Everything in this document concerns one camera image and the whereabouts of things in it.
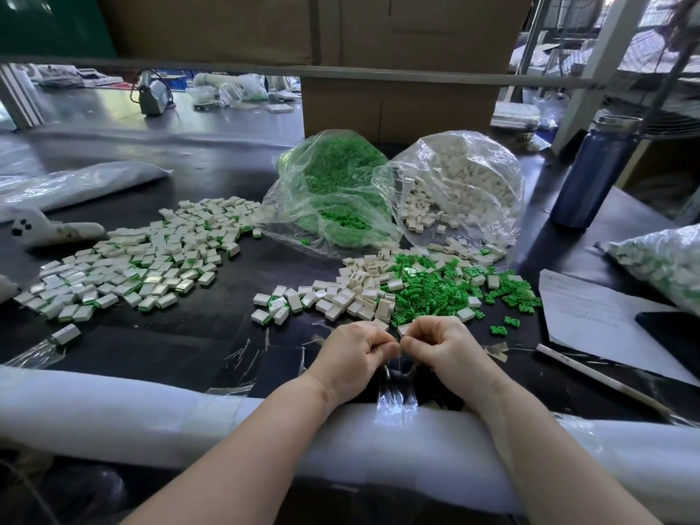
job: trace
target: black table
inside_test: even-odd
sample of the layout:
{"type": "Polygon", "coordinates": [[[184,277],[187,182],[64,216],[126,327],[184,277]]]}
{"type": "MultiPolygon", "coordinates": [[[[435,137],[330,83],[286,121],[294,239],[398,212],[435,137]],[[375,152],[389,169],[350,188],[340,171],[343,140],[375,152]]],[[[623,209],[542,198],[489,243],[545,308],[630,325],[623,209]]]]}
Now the black table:
{"type": "MultiPolygon", "coordinates": [[[[255,144],[239,143],[235,148],[217,147],[193,153],[176,143],[171,149],[175,155],[164,156],[162,148],[142,147],[140,155],[127,157],[163,167],[176,163],[170,179],[55,211],[50,217],[95,221],[107,229],[137,228],[158,220],[158,209],[173,208],[182,199],[197,201],[236,194],[261,201],[276,178],[272,157],[284,148],[267,145],[261,149],[255,144]]],[[[397,151],[397,148],[382,149],[389,156],[397,151]]],[[[100,161],[100,140],[95,140],[90,150],[94,152],[90,158],[73,161],[72,167],[100,161]]],[[[547,268],[617,291],[663,301],[661,295],[604,257],[595,243],[668,228],[672,225],[669,220],[625,193],[613,190],[588,232],[573,234],[557,229],[547,218],[565,168],[554,160],[547,162],[541,155],[524,155],[520,160],[526,176],[528,208],[521,238],[512,253],[513,268],[535,288],[540,270],[547,268]]],[[[26,285],[34,279],[41,264],[84,246],[25,253],[11,242],[8,225],[0,225],[0,272],[26,285]]],[[[240,246],[240,254],[230,262],[225,260],[214,284],[192,291],[173,308],[144,315],[122,303],[96,313],[90,322],[79,324],[83,335],[71,345],[65,359],[51,368],[156,381],[202,392],[210,388],[252,386],[250,396],[267,396],[311,364],[319,350],[313,339],[327,337],[330,326],[320,314],[305,312],[302,316],[292,316],[281,327],[261,328],[250,319],[253,296],[257,292],[271,292],[278,284],[296,287],[309,285],[314,279],[333,279],[339,261],[307,255],[267,237],[259,241],[244,237],[240,246]]],[[[499,302],[485,311],[486,318],[482,322],[473,320],[470,329],[482,344],[493,344],[498,339],[489,334],[489,326],[501,324],[503,316],[512,314],[512,310],[499,302]]],[[[0,346],[2,361],[58,329],[57,324],[49,324],[13,302],[0,306],[0,312],[4,332],[0,346]]],[[[651,409],[535,353],[533,349],[538,342],[546,340],[541,312],[532,317],[521,316],[520,329],[511,330],[507,338],[513,349],[503,368],[551,410],[589,419],[661,421],[651,409]]],[[[700,419],[700,396],[690,385],[590,355],[580,354],[580,361],[596,363],[597,370],[657,396],[681,415],[700,419]]],[[[378,386],[378,380],[373,379],[356,401],[376,401],[378,386]]],[[[459,401],[424,369],[419,369],[415,387],[420,403],[436,397],[446,405],[460,407],[459,401]]]]}

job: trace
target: blue water bottle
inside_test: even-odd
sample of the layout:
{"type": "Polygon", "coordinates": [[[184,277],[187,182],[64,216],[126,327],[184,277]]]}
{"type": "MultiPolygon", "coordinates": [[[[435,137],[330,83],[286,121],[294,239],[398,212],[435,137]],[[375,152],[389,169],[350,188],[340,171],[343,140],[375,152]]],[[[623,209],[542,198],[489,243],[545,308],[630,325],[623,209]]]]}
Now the blue water bottle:
{"type": "Polygon", "coordinates": [[[600,210],[639,143],[641,118],[603,115],[576,155],[549,220],[585,230],[600,210]]]}

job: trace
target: hand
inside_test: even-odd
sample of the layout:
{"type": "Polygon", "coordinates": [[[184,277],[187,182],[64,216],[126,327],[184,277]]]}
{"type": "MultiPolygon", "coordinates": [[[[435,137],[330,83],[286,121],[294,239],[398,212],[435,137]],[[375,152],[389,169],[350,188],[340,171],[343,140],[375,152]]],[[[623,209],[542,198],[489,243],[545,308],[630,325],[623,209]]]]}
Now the hand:
{"type": "Polygon", "coordinates": [[[325,389],[331,409],[361,393],[377,368],[401,353],[387,332],[363,320],[338,326],[302,377],[313,377],[325,389]]]}
{"type": "Polygon", "coordinates": [[[476,412],[488,408],[490,397],[510,381],[457,317],[418,317],[401,347],[476,412]]]}

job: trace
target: forearm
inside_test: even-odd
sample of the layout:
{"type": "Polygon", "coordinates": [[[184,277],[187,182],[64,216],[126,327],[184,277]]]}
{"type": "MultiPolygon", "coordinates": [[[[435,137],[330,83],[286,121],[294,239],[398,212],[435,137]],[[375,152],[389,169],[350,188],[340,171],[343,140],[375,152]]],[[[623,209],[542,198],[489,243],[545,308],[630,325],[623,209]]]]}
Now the forearm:
{"type": "Polygon", "coordinates": [[[531,523],[659,525],[527,390],[508,380],[492,397],[479,411],[531,523]]]}
{"type": "Polygon", "coordinates": [[[330,413],[324,394],[313,379],[278,388],[124,523],[271,524],[302,454],[330,413]]]}

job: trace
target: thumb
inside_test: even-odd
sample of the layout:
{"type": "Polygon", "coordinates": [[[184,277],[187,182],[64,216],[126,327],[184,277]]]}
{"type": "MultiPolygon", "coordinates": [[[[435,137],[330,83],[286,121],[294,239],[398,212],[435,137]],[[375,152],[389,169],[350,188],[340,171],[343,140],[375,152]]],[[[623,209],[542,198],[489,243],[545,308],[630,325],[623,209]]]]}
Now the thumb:
{"type": "Polygon", "coordinates": [[[435,366],[435,347],[431,344],[419,341],[415,337],[404,336],[401,339],[401,348],[414,358],[417,362],[422,362],[429,367],[435,366]]]}
{"type": "Polygon", "coordinates": [[[367,354],[370,364],[376,370],[389,359],[397,357],[401,354],[401,347],[396,341],[385,342],[379,346],[374,346],[367,354]]]}

